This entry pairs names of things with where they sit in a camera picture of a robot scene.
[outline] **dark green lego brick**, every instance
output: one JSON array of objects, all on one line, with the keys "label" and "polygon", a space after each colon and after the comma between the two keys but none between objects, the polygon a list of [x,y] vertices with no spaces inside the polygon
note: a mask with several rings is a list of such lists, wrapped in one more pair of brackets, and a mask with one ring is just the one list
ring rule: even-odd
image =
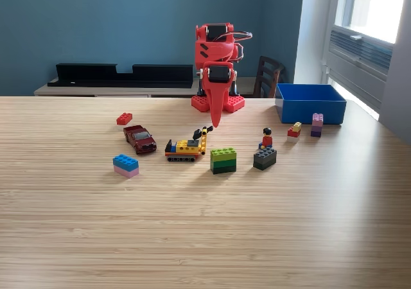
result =
[{"label": "dark green lego brick", "polygon": [[230,159],[237,159],[237,152],[234,148],[223,148],[211,150],[211,161],[228,161]]},{"label": "dark green lego brick", "polygon": [[219,173],[235,172],[235,171],[237,171],[237,166],[213,168],[213,169],[211,169],[211,171],[214,175],[217,175]]},{"label": "dark green lego brick", "polygon": [[236,159],[229,159],[228,161],[218,161],[218,162],[213,162],[210,161],[210,168],[221,168],[221,167],[231,167],[237,165],[237,160]]},{"label": "dark green lego brick", "polygon": [[275,160],[266,162],[265,164],[260,164],[258,162],[254,162],[253,167],[260,169],[260,170],[266,170],[268,167],[271,167],[272,165],[275,164]]},{"label": "dark green lego brick", "polygon": [[277,150],[266,148],[254,154],[254,162],[265,164],[277,159]]}]

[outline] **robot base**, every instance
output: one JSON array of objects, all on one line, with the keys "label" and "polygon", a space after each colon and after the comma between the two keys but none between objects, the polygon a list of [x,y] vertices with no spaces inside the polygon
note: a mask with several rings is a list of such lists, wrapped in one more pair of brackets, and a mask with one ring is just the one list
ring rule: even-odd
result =
[{"label": "robot base", "polygon": [[[191,98],[191,106],[196,108],[200,112],[207,112],[210,110],[210,105],[208,104],[207,96],[193,96]],[[233,113],[245,106],[244,97],[238,96],[229,96],[228,103],[224,104],[223,110]]]}]

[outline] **red lego brick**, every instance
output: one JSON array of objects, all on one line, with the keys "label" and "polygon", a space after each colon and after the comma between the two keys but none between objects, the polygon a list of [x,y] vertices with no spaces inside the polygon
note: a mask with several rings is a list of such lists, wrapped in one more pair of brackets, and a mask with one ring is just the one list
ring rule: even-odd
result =
[{"label": "red lego brick", "polygon": [[293,127],[290,127],[287,132],[287,136],[298,138],[300,136],[301,130],[299,132],[293,132]]},{"label": "red lego brick", "polygon": [[200,112],[207,112],[208,110],[210,110],[210,104],[208,104],[207,96],[193,96],[191,98],[191,106],[193,106]]},{"label": "red lego brick", "polygon": [[230,113],[237,111],[245,106],[244,97],[238,96],[229,96],[229,101],[224,104],[224,110]]},{"label": "red lego brick", "polygon": [[117,118],[117,125],[127,125],[133,118],[132,114],[122,114],[120,117]]}]

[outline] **purple lego brick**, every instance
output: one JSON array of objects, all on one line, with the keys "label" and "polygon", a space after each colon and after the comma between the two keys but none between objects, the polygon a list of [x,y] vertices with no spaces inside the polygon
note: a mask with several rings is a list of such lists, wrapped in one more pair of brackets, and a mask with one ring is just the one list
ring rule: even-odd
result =
[{"label": "purple lego brick", "polygon": [[116,173],[118,173],[118,174],[126,177],[126,178],[132,178],[132,177],[134,177],[135,175],[138,175],[138,174],[139,174],[139,168],[136,168],[135,170],[132,170],[132,171],[126,171],[126,170],[121,169],[120,167],[117,167],[117,166],[115,166],[115,165],[114,165],[114,171],[115,171]]},{"label": "purple lego brick", "polygon": [[316,126],[316,125],[313,125],[312,127],[311,127],[311,131],[312,132],[322,132],[322,127],[318,127],[318,126]]},{"label": "purple lego brick", "polygon": [[324,124],[324,116],[322,114],[313,114],[313,126],[322,127]]},{"label": "purple lego brick", "polygon": [[321,137],[321,132],[314,132],[313,130],[311,131],[311,137]]}]

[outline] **lime green lego brick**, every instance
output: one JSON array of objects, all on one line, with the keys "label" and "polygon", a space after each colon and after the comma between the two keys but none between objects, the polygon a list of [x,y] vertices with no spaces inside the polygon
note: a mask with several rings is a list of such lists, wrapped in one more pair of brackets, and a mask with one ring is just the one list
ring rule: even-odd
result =
[{"label": "lime green lego brick", "polygon": [[210,168],[231,167],[237,165],[237,159],[229,159],[228,161],[210,161]]},{"label": "lime green lego brick", "polygon": [[230,159],[237,159],[237,152],[234,148],[223,148],[211,150],[211,161],[228,161]]}]

